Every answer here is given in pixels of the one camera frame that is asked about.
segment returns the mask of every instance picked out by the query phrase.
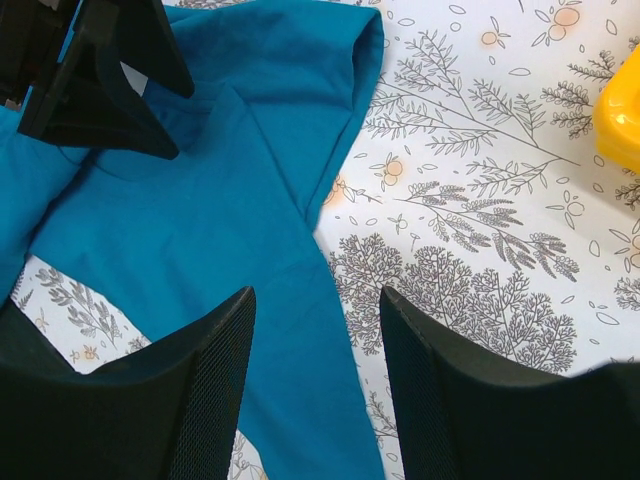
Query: floral tablecloth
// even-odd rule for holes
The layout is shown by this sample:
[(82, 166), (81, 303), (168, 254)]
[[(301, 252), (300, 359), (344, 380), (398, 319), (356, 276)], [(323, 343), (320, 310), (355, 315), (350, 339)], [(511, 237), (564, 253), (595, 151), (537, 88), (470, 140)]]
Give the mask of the floral tablecloth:
[[(383, 284), (538, 369), (575, 375), (640, 355), (640, 175), (598, 155), (592, 132), (600, 90), (640, 43), (640, 2), (352, 3), (381, 10), (386, 60), (316, 238), (388, 478), (403, 479)], [(37, 258), (12, 298), (81, 372), (148, 343), (107, 299)], [(266, 478), (241, 434), (229, 477)]]

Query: botanical print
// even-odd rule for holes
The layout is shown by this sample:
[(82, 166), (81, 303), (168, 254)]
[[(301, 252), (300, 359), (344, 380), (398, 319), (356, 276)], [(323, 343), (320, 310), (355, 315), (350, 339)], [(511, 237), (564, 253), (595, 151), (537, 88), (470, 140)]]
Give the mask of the botanical print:
[(559, 42), (567, 36), (574, 25), (580, 21), (580, 10), (578, 6), (581, 0), (558, 0), (558, 7), (553, 5), (549, 7), (547, 12), (543, 10), (535, 10), (535, 14), (539, 20), (548, 25), (547, 30), (536, 37), (531, 44), (532, 47), (544, 44), (547, 47), (551, 42)]
[[(243, 0), (166, 0), (215, 9)], [(404, 480), (383, 285), (506, 358), (562, 375), (640, 358), (640, 179), (598, 155), (593, 106), (640, 44), (640, 3), (330, 0), (378, 8), (385, 63), (316, 231), (374, 432)], [(149, 344), (37, 258), (12, 300), (83, 373)], [(229, 478), (265, 480), (237, 433)]]
[(237, 432), (233, 442), (228, 480), (269, 480), (260, 466), (260, 458), (256, 457), (257, 452), (248, 443), (247, 437)]
[(566, 244), (544, 232), (530, 233), (528, 238), (508, 231), (513, 225), (523, 225), (514, 215), (517, 210), (505, 199), (470, 200), (465, 188), (440, 185), (439, 182), (409, 185), (409, 196), (403, 202), (420, 205), (433, 216), (427, 223), (444, 242), (455, 241), (472, 253), (493, 247), (503, 262), (515, 269), (533, 269), (540, 265), (551, 277), (562, 275), (575, 282), (578, 264), (567, 253)]
[(614, 291), (621, 308), (640, 311), (640, 277), (621, 278)]
[(67, 284), (54, 268), (43, 268), (36, 277), (49, 290), (52, 302), (67, 307), (67, 319), (81, 329), (82, 335), (95, 338), (100, 333), (115, 347), (115, 339), (122, 338), (122, 333), (105, 302), (95, 302), (91, 290), (78, 282)]
[(365, 354), (381, 352), (377, 304), (380, 289), (391, 285), (447, 327), (523, 365), (562, 373), (576, 356), (573, 319), (556, 315), (549, 295), (531, 292), (520, 270), (507, 278), (493, 269), (474, 273), (434, 246), (418, 249), (405, 263), (377, 233), (342, 239), (330, 265), (347, 307), (352, 344)]

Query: blue t-shirt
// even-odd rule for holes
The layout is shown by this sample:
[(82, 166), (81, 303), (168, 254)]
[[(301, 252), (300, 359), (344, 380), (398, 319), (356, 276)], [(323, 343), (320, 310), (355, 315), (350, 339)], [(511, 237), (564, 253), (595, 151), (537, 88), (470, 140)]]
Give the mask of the blue t-shirt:
[(155, 341), (251, 285), (258, 311), (239, 427), (267, 474), (382, 479), (312, 236), (380, 72), (380, 16), (311, 1), (168, 13), (196, 94), (150, 84), (144, 97), (181, 149), (175, 160), (85, 158), (16, 135), (17, 115), (0, 113), (0, 295), (30, 252)]

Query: yellow plastic container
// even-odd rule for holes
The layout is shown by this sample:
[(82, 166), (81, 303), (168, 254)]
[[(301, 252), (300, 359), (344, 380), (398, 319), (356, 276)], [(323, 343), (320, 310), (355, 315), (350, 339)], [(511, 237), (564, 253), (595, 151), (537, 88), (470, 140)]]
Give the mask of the yellow plastic container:
[(640, 48), (600, 94), (593, 112), (593, 126), (598, 151), (640, 173)]

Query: printed leaf pattern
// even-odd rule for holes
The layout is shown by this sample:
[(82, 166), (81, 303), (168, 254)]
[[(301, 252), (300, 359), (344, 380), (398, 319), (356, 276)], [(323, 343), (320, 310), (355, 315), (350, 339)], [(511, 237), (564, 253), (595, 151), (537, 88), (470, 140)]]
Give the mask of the printed leaf pattern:
[(384, 402), (378, 398), (378, 392), (370, 391), (367, 398), (367, 410), (374, 424), (374, 431), (380, 448), (384, 447), (386, 438), (398, 438), (398, 427), (395, 420), (386, 413)]
[(245, 3), (249, 0), (180, 0), (176, 6), (182, 8), (199, 8), (204, 10), (214, 10), (216, 8), (230, 7)]
[[(390, 136), (392, 140), (426, 133), (432, 140), (427, 146), (436, 155), (457, 153), (461, 157), (478, 155), (483, 145), (493, 147), (493, 141), (502, 135), (568, 161), (539, 147), (535, 139), (535, 131), (547, 122), (542, 103), (528, 93), (511, 97), (484, 79), (473, 79), (472, 87), (465, 91), (461, 73), (455, 69), (458, 57), (447, 36), (438, 31), (420, 35), (405, 42), (410, 57), (398, 61), (394, 81), (381, 76), (365, 131), (374, 138)], [(453, 101), (445, 105), (431, 98), (429, 93), (434, 91)], [(523, 137), (504, 130), (502, 125), (507, 122), (518, 125)]]
[[(498, 190), (494, 183), (492, 194)], [(517, 236), (509, 230), (523, 223), (515, 217), (511, 200), (488, 198), (470, 200), (466, 188), (440, 185), (433, 181), (409, 185), (409, 197), (402, 201), (421, 205), (432, 214), (428, 226), (444, 242), (453, 240), (468, 250), (478, 253), (481, 248), (493, 247), (503, 262), (515, 269), (533, 269), (536, 265), (551, 277), (557, 274), (575, 282), (580, 271), (578, 264), (566, 256), (566, 244), (544, 232)]]
[(621, 278), (614, 293), (621, 308), (640, 311), (640, 278)]
[[(640, 37), (629, 39), (629, 49), (634, 50)], [(601, 50), (597, 58), (590, 59), (587, 65), (570, 63), (569, 71), (584, 82), (577, 85), (573, 82), (561, 81), (557, 87), (543, 88), (540, 98), (547, 102), (561, 106), (564, 111), (553, 113), (551, 125), (566, 128), (569, 131), (569, 139), (573, 140), (588, 135), (593, 130), (593, 105), (589, 92), (585, 88), (589, 84), (597, 84), (600, 90), (613, 78), (620, 66), (610, 50)]]
[(548, 181), (544, 175), (549, 165), (560, 160), (554, 158), (534, 166), (526, 162), (510, 161), (506, 166), (501, 167), (490, 157), (484, 160), (474, 160), (467, 164), (469, 170), (467, 175), (472, 175), (476, 170), (482, 172), (479, 178), (473, 180), (468, 186), (471, 192), (476, 192), (478, 197), (488, 195), (493, 198), (497, 193), (504, 195), (518, 195), (521, 191), (533, 193), (534, 185), (541, 185), (545, 189)]
[(640, 178), (636, 178), (630, 185), (622, 185), (616, 189), (616, 200), (624, 202), (624, 205), (635, 211), (640, 206)]
[(60, 307), (67, 307), (68, 320), (86, 337), (95, 338), (99, 333), (114, 345), (116, 338), (122, 333), (109, 307), (104, 303), (93, 301), (91, 290), (78, 282), (71, 282), (69, 290), (62, 274), (54, 269), (41, 269), (36, 275), (40, 285), (49, 290), (51, 300)]
[(378, 312), (380, 289), (402, 274), (400, 252), (387, 247), (380, 235), (340, 241), (341, 253), (331, 253), (329, 264), (338, 292), (349, 309), (346, 313), (351, 344), (366, 355), (382, 345)]
[[(332, 252), (330, 258), (347, 306), (352, 339), (355, 345), (363, 343), (367, 354), (382, 348), (379, 289), (365, 298), (362, 283), (354, 279), (369, 276), (378, 279), (379, 285), (395, 286), (449, 328), (523, 365), (561, 373), (576, 356), (573, 319), (556, 315), (547, 294), (531, 292), (529, 279), (520, 270), (507, 278), (493, 269), (473, 273), (462, 259), (435, 246), (418, 249), (412, 262), (404, 264), (379, 234), (343, 239), (340, 251)], [(375, 397), (370, 404), (375, 406)]]

